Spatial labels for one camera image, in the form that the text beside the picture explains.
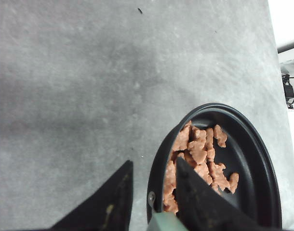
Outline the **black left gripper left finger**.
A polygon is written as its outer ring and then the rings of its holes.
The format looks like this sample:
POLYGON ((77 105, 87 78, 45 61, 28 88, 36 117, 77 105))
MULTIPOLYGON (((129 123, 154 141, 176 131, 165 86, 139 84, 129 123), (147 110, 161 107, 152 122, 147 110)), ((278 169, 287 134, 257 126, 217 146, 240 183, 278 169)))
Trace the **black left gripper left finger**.
POLYGON ((133 162, 127 160, 51 231, 127 231, 133 204, 133 162))

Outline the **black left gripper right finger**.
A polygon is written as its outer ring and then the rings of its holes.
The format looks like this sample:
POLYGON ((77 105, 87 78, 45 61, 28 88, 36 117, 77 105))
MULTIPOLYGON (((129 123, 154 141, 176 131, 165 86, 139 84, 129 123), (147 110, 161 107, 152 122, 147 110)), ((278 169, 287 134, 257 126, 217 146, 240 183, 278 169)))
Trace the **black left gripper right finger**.
POLYGON ((176 160, 179 218, 190 231, 268 231, 218 195, 181 157, 176 160))

